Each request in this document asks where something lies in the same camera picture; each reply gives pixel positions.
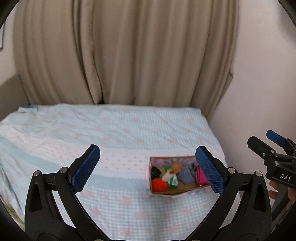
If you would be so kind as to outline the person's right hand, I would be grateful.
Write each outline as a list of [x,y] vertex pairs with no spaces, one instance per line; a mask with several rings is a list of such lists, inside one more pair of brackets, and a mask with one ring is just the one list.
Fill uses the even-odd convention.
[[[269,185],[273,188],[273,190],[269,190],[268,195],[271,199],[276,199],[280,185],[277,182],[271,180]],[[296,200],[296,190],[294,188],[288,187],[287,193],[290,201],[294,203]]]

